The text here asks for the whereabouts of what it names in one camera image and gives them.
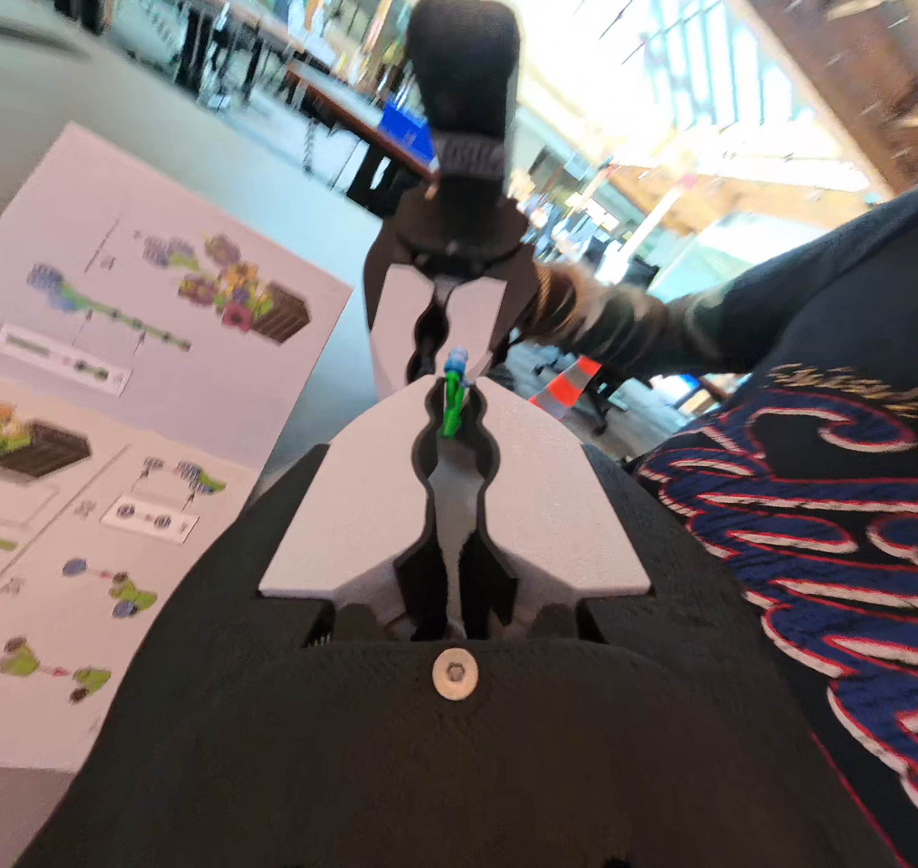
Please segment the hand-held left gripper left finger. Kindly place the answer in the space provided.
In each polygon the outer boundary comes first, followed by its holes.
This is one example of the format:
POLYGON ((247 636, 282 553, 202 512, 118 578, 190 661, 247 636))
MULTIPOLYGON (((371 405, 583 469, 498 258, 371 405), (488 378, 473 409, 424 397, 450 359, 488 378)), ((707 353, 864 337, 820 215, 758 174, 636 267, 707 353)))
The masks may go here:
POLYGON ((448 576, 430 474, 443 380, 376 403, 328 444, 259 584, 263 597, 369 607, 384 627, 445 632, 448 576))

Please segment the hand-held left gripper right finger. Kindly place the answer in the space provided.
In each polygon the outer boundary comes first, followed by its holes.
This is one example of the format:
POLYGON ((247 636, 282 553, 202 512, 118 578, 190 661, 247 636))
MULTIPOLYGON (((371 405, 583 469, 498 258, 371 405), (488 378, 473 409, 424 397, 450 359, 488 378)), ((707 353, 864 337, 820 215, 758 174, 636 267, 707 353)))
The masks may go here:
POLYGON ((585 446, 561 422, 480 378, 463 431, 483 481, 463 546, 468 637, 487 637, 494 621, 521 633, 551 605, 652 593, 585 446))

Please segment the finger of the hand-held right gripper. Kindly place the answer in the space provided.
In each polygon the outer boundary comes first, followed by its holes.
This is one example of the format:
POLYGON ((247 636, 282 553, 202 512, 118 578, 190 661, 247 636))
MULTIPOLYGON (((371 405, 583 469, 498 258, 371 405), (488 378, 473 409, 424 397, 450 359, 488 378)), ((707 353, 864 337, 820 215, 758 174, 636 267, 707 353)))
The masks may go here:
POLYGON ((453 288, 453 348, 465 351, 465 379, 487 371, 494 348, 491 339, 507 284, 484 276, 453 288))
POLYGON ((434 281, 412 266, 389 267, 369 332, 376 397, 435 374, 447 327, 434 281))

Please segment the short green lego stalk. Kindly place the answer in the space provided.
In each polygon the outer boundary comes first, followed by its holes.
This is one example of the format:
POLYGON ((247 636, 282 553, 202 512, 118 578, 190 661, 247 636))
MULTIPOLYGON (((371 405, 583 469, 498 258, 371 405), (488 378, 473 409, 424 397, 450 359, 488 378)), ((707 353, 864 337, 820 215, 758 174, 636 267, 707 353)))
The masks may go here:
POLYGON ((443 412, 440 434, 442 438, 455 438, 462 425, 465 404, 466 381, 464 374, 447 370, 444 372, 443 412))

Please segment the person's right forearm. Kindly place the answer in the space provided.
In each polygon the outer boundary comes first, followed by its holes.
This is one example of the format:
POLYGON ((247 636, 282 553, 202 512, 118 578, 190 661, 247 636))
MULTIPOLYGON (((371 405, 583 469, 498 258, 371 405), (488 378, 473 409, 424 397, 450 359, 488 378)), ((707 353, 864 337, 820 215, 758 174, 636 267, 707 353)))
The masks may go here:
POLYGON ((572 266, 547 269, 545 279, 548 293, 532 335, 627 376, 746 373, 769 349, 731 282, 662 302, 572 266))

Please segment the lego instruction booklet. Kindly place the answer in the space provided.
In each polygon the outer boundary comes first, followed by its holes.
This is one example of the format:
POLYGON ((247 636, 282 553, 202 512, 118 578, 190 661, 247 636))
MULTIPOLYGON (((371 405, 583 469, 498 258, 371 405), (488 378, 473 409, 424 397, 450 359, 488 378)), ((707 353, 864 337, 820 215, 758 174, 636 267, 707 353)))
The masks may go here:
POLYGON ((1 764, 74 773, 351 287, 74 123, 1 258, 1 764))

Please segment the blue bin on desk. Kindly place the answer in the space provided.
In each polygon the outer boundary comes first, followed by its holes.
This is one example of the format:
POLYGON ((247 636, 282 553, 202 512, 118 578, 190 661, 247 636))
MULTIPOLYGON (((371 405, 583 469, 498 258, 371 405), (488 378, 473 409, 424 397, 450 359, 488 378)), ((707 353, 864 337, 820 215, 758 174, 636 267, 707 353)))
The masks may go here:
POLYGON ((419 161, 430 164, 435 159, 430 128, 424 117, 386 103, 378 130, 419 161))

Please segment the orange plastic wedge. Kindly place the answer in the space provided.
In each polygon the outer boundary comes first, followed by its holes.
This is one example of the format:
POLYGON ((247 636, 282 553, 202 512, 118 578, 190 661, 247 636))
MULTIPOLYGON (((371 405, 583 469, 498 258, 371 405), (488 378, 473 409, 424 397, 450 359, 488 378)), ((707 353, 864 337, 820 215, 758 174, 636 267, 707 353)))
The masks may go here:
POLYGON ((560 420, 564 418, 583 395, 590 381, 602 369, 599 362, 586 356, 577 358, 572 365, 551 380, 545 388, 529 398, 529 403, 560 420))

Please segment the long wooden desk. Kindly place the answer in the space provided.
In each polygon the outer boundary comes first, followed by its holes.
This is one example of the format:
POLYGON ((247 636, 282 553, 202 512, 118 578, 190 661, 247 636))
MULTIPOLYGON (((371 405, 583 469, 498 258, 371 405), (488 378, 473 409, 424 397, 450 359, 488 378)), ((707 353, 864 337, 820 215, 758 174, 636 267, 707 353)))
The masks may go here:
POLYGON ((220 94, 227 92, 227 80, 233 52, 248 52, 248 64, 241 85, 239 101, 247 107, 262 65, 270 56, 280 63, 281 82, 287 67, 298 61, 329 75, 334 53, 322 40, 297 36, 264 5, 255 0, 176 0, 186 11, 186 33, 178 54, 175 80, 185 91, 199 98, 208 71, 212 71, 211 54, 218 47, 214 33, 226 33, 224 58, 214 70, 220 94))

